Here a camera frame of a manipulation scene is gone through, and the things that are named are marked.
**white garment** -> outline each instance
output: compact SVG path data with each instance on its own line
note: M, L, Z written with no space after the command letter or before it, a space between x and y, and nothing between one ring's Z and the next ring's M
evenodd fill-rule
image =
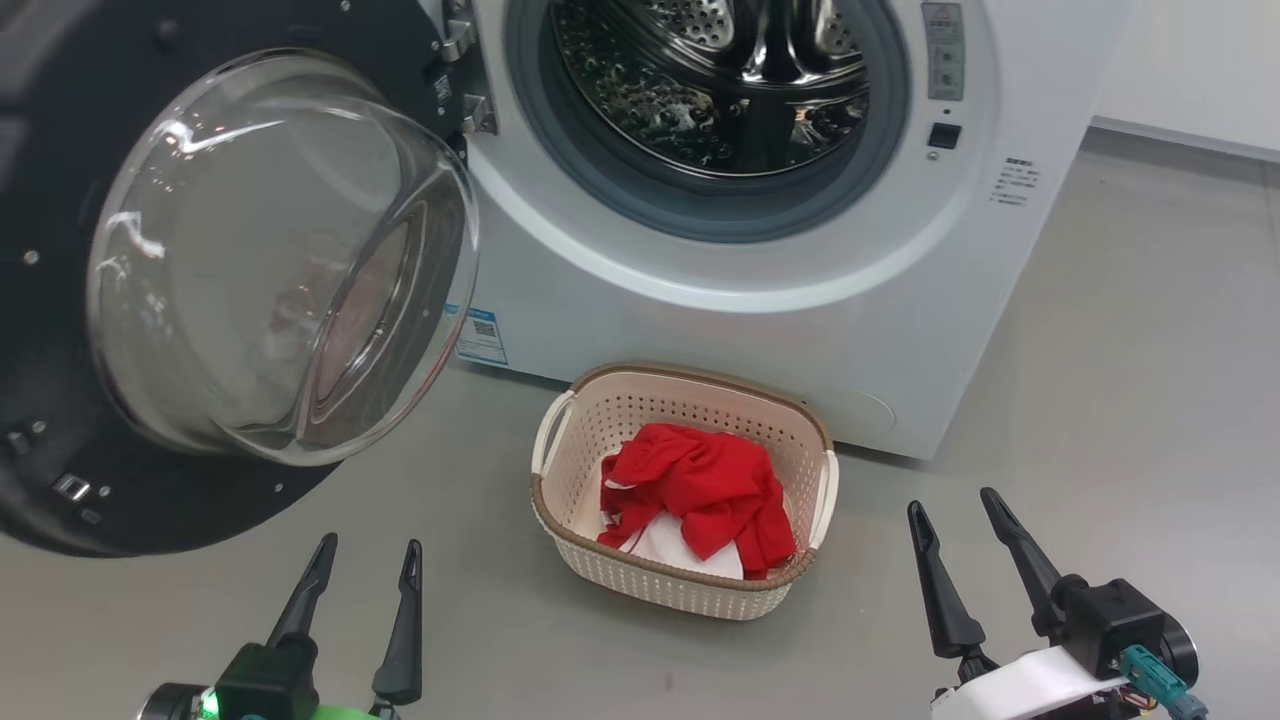
M681 525L684 525L684 520L664 510L649 523L648 528L622 543L621 550L672 568L684 568L735 580L742 579L742 559L737 553L736 542L730 541L719 552L703 560L689 550L685 537L680 534Z

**front-loading washing machine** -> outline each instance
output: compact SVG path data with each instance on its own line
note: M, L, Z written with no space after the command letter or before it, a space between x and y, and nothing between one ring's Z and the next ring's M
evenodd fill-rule
M927 457L1134 3L6 3L0 528L218 542L453 352Z

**blue cable connector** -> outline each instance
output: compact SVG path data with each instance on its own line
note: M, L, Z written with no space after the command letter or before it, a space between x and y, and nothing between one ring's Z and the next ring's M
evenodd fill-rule
M1156 698L1174 720L1204 720L1208 708L1187 692L1187 683L1140 644L1120 653L1120 671L1135 688Z

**brown basket rim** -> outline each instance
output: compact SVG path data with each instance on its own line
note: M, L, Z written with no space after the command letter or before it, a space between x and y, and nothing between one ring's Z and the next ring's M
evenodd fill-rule
M595 368L594 370L588 372L581 378L579 378L577 382L575 382L570 387L570 389L573 392L573 395L577 395L577 392L588 383L600 379L605 375L617 373L648 373L653 375L666 375L672 378L696 380L696 382L716 384L727 389L745 392L748 395L754 395L763 400L785 405L800 413L800 415L803 415L806 420L809 420L809 423L813 424L814 429L818 430L819 437L822 437L823 446L828 451L835 450L835 443L831 439L831 434L827 433L826 425L823 425L822 420L819 420L813 413L810 413L808 407L797 402L794 402L791 400L787 400L786 397L780 397L778 395L774 395L768 389L726 375L707 374L703 372L686 370L684 368L673 368L667 365L613 363L609 365L602 365L599 368ZM591 552L603 555L611 560L622 562L625 565L631 565L632 568L639 568L641 570L657 573L659 575L667 575L669 578L676 578L678 580L698 583L701 585L710 585L714 588L722 588L728 591L771 592L796 582L796 579L799 579L800 575L804 575L809 570L809 566L813 565L813 561L818 557L818 551L810 547L805 550L800 555L800 559L792 562L791 566L787 568L785 573L782 573L776 578L769 578L767 580L737 580L733 578L722 578L719 575L710 575L707 573L695 573L692 570L685 570L684 568L672 568L671 565L663 565L662 562L655 562L645 557L636 557L635 555L627 555L626 552L609 547L603 542L596 541L595 538L585 538L575 533L573 530L566 528L559 520L552 516L550 510L547 507L547 501L543 498L541 474L534 473L530 491L532 496L534 511L538 512L538 516L541 519L543 524L556 537L563 539L564 542L576 544L584 550L589 550Z

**red cloth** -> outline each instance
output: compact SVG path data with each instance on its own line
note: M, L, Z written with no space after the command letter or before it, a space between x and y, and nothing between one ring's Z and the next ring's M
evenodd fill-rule
M769 454L749 439L650 423L600 470L600 510L613 519L598 538L604 544L622 547L667 510L703 560L737 541L746 579L795 555L782 484Z

